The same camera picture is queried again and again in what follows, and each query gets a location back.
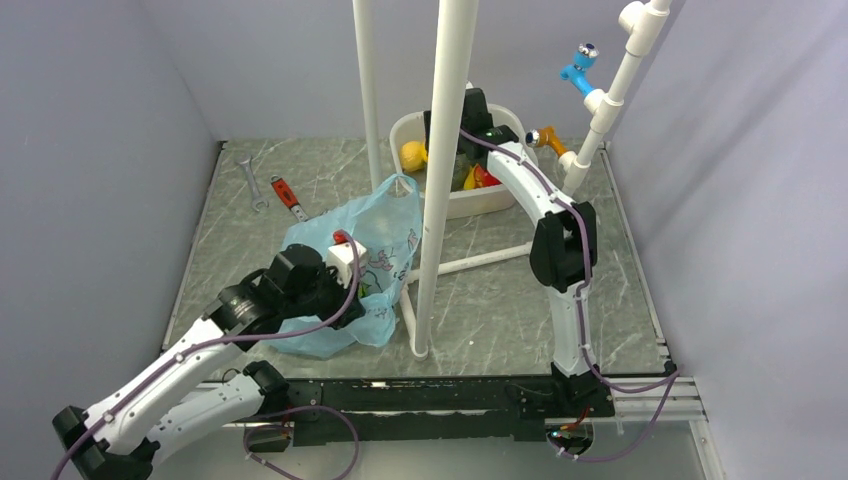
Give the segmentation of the green netted fake melon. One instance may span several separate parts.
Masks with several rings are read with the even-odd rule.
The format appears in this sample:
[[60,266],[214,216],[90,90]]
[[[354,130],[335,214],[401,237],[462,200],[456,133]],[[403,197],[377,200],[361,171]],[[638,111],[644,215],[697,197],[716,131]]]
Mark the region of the green netted fake melon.
[[463,181],[471,168],[473,168],[473,162],[469,160],[465,154],[458,154],[455,156],[451,175],[452,192],[463,191]]

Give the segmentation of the pink fake peach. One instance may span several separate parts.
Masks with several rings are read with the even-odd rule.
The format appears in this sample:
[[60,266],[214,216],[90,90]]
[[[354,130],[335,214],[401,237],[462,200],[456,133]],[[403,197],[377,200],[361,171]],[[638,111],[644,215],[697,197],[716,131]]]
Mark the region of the pink fake peach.
[[475,165],[471,171],[473,188],[488,188],[500,185],[501,182],[481,165]]

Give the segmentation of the yellow fake lemon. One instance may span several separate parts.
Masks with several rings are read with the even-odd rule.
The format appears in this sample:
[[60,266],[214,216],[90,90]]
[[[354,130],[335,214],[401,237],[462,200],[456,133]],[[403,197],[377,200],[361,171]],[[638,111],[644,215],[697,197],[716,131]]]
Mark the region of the yellow fake lemon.
[[403,172],[413,173],[426,168],[428,152],[421,141],[409,141],[402,145],[399,151],[399,164]]

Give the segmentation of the light blue plastic bag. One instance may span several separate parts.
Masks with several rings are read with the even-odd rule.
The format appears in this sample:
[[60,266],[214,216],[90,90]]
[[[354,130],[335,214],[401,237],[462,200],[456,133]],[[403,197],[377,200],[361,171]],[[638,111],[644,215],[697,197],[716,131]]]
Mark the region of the light blue plastic bag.
[[384,347],[393,336],[402,288],[423,231],[420,188],[415,179],[394,174],[375,192],[290,227],[282,245],[307,245],[331,266],[342,268],[346,283],[352,279],[353,255],[345,232],[356,242],[359,282],[357,300],[364,312],[347,325],[337,320],[320,330],[271,340],[276,350],[327,359],[354,344]]

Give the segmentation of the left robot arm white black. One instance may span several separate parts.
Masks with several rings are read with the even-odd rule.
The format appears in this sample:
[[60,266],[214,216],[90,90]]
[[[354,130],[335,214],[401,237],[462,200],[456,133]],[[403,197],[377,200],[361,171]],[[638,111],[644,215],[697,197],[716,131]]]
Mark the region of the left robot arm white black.
[[301,407],[267,361],[204,394],[191,393],[217,369],[261,341],[289,339],[360,317],[366,247],[345,232],[321,254],[292,244],[267,268],[223,288],[188,331],[123,387],[99,402],[68,406],[52,420],[64,455],[84,479],[147,479],[172,454],[242,419],[272,420]]

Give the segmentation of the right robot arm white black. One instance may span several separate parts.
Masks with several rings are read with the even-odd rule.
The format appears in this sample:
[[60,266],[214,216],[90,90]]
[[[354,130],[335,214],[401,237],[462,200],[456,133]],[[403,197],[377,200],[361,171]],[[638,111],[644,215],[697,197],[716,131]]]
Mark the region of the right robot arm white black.
[[566,377],[552,386],[551,401],[560,413],[574,415],[590,399],[588,386],[575,376],[595,366],[586,298],[597,263],[596,211],[558,189],[513,129],[495,123],[480,88],[465,90],[456,151],[498,180],[535,226],[529,263],[549,298],[553,369]]

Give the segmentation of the white plastic basket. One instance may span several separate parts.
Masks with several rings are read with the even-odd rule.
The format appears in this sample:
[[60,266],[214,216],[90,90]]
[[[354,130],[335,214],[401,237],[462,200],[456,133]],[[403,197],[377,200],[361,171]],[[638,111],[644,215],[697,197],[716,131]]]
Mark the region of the white plastic basket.
[[[525,129],[519,118],[506,107],[489,103],[488,110],[493,116],[494,124],[507,125],[518,136],[519,142],[529,159],[538,164],[535,152],[526,146],[524,136]],[[402,147],[412,141],[422,142],[425,140],[424,112],[417,111],[401,117],[392,126],[389,134],[390,150],[393,157],[395,170],[411,177],[418,185],[421,208],[424,208],[426,170],[406,172],[401,165]],[[458,190],[452,190],[449,196],[447,219],[457,219],[467,216],[486,214],[507,209],[515,203],[510,191],[503,185],[492,185],[487,187],[463,190],[461,181],[468,177],[474,163],[467,159],[464,154],[458,154],[456,167],[452,178],[452,186]]]

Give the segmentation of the orange toy faucet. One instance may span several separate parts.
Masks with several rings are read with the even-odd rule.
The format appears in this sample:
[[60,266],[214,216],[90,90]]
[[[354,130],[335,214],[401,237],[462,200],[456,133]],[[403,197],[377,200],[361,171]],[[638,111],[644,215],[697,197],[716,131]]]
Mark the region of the orange toy faucet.
[[567,147],[559,139],[555,128],[547,126],[540,129],[533,129],[526,133],[525,141],[532,148],[549,148],[558,157],[569,152]]

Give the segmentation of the blue toy faucet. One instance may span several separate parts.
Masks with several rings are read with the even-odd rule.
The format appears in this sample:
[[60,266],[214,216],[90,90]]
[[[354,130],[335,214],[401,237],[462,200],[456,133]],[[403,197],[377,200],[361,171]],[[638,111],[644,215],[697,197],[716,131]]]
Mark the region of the blue toy faucet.
[[588,70],[594,65],[599,52],[592,43],[578,45],[570,64],[560,71],[560,78],[569,82],[583,96],[588,96],[594,88],[587,78]]

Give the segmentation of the silver open-end wrench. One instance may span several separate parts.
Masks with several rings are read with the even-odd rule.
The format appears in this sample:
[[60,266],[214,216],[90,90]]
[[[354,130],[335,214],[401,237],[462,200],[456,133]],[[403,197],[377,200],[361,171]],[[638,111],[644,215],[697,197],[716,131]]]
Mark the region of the silver open-end wrench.
[[253,167],[252,167],[252,156],[247,156],[240,160],[236,161],[236,164],[242,169],[245,180],[247,182],[248,188],[251,193],[251,208],[255,212],[261,212],[263,209],[269,207],[268,200],[262,195],[259,185],[256,181]]

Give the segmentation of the white PVC pipe frame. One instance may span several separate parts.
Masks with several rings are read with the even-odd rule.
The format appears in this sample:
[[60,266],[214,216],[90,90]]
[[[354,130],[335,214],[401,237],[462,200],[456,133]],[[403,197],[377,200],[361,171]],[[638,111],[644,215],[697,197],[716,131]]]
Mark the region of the white PVC pipe frame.
[[[610,131],[624,105],[625,95],[630,88],[633,79],[643,59],[650,53],[655,45],[663,27],[671,14],[670,0],[652,0],[647,3],[633,1],[626,5],[619,14],[619,26],[628,34],[625,45],[625,54],[621,60],[618,70],[614,76],[609,91],[595,89],[584,96],[584,106],[592,114],[589,131],[583,144],[576,154],[563,154],[566,160],[562,165],[565,167],[566,177],[563,187],[566,192],[573,193],[582,184],[587,171],[591,165],[592,158]],[[357,42],[357,55],[359,58],[360,75],[362,83],[362,104],[365,110],[365,130],[367,137],[367,150],[369,155],[369,166],[371,170],[372,184],[376,185],[376,80],[370,78],[373,70],[373,56],[375,48],[372,45],[373,33],[371,25],[371,13],[368,8],[370,1],[353,1],[354,30]],[[448,112],[447,126],[453,130],[459,128],[459,107],[447,106],[450,101],[460,99],[459,85],[461,79],[467,80],[470,60],[473,48],[473,36],[477,25],[479,1],[439,1],[435,76],[433,81],[432,106],[446,109]],[[449,206],[449,189],[444,186],[436,186],[434,182],[449,180],[454,168],[453,154],[448,152],[449,147],[443,146],[441,152],[437,147],[431,147],[428,152],[432,166],[428,167],[427,186],[436,187],[433,205],[425,206],[424,218],[424,245],[422,260],[435,261],[440,256],[441,244],[444,237],[444,223],[447,218]],[[429,227],[435,227],[435,236],[428,239]],[[430,265],[425,270],[425,287],[433,290],[425,292],[425,318],[418,318],[416,314],[406,312],[403,318],[407,323],[407,331],[410,337],[410,348],[416,360],[424,360],[429,355],[429,343],[431,336],[430,310],[434,301],[434,288],[438,277],[436,267]]]

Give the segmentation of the red handled adjustable wrench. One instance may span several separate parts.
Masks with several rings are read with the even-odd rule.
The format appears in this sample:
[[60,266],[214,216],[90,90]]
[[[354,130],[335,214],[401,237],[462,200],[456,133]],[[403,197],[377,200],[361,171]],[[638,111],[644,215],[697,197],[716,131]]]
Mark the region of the red handled adjustable wrench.
[[270,177],[270,185],[279,200],[299,222],[307,222],[310,219],[310,216],[303,209],[297,196],[282,177],[279,175],[272,175]]

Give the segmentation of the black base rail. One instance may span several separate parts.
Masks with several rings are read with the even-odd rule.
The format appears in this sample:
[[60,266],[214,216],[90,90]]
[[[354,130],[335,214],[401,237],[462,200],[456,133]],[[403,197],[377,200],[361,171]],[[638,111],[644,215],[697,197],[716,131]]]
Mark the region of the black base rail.
[[511,438],[542,441],[562,424],[610,418],[590,374],[294,379],[247,421],[287,426],[295,447],[330,442]]

